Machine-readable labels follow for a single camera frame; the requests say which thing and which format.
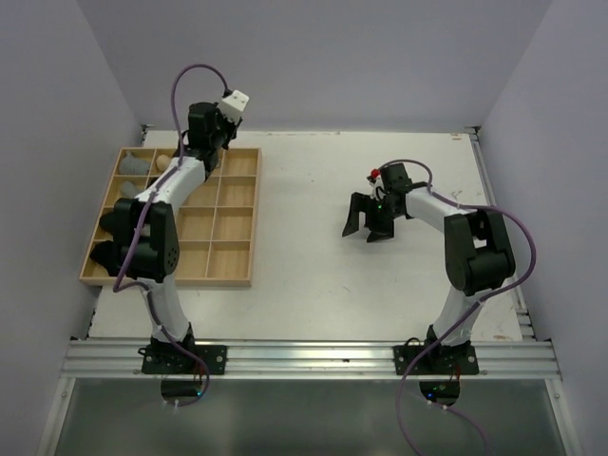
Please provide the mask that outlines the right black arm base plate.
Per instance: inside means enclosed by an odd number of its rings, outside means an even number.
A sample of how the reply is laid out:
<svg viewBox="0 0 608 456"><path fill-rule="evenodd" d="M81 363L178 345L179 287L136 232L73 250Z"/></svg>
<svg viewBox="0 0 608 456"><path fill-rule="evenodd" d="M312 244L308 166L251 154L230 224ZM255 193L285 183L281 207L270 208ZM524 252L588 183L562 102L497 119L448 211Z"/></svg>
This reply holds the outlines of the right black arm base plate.
<svg viewBox="0 0 608 456"><path fill-rule="evenodd" d="M403 375L408 365L422 353L431 341L411 338L392 347L393 363L397 375ZM456 347L439 345L425 354L409 371L410 375L476 375L480 372L477 354L470 342Z"/></svg>

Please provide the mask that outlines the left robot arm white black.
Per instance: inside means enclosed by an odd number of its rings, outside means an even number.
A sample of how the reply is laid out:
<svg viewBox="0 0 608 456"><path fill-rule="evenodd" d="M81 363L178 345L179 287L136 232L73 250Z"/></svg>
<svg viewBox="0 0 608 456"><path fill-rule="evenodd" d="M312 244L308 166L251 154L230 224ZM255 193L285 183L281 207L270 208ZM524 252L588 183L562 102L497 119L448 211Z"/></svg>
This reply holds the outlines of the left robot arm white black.
<svg viewBox="0 0 608 456"><path fill-rule="evenodd" d="M137 287L142 292L152 325L142 352L145 373L200 378L209 373L178 296L176 214L218 167L219 152L236 137L248 103L246 95L234 91L215 103L192 104L188 128L178 132L178 147L167 168L135 198L118 199L114 205L113 258L120 269L113 290Z"/></svg>

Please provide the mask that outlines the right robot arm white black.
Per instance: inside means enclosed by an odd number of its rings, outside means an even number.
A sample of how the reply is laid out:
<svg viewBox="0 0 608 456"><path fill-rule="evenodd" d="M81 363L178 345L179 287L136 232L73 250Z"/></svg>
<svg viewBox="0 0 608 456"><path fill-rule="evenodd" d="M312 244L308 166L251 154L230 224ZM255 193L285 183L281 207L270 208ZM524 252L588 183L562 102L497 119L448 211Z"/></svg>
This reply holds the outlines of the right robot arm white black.
<svg viewBox="0 0 608 456"><path fill-rule="evenodd" d="M471 343L473 326L487 297L500 290L516 270L503 215L488 206L445 199L429 180L413 181L404 161L371 170L367 180L370 193L351 194L343 236L365 227L369 243L392 239L395 221L405 218L424 222L444 239L450 284L446 302L424 340L412 338L394 346L396 373L478 373Z"/></svg>

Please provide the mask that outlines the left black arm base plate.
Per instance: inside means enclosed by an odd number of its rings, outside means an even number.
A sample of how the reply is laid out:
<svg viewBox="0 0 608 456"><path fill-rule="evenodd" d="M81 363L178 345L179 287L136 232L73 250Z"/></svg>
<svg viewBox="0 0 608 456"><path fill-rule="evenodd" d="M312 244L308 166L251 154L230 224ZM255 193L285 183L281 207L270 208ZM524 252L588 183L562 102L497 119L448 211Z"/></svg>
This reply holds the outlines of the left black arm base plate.
<svg viewBox="0 0 608 456"><path fill-rule="evenodd" d="M223 375L227 361L227 347L224 345L196 345L190 350L202 360L210 375ZM142 356L141 371L144 374L180 375L198 372L197 362L178 351L171 344L147 345L138 349Z"/></svg>

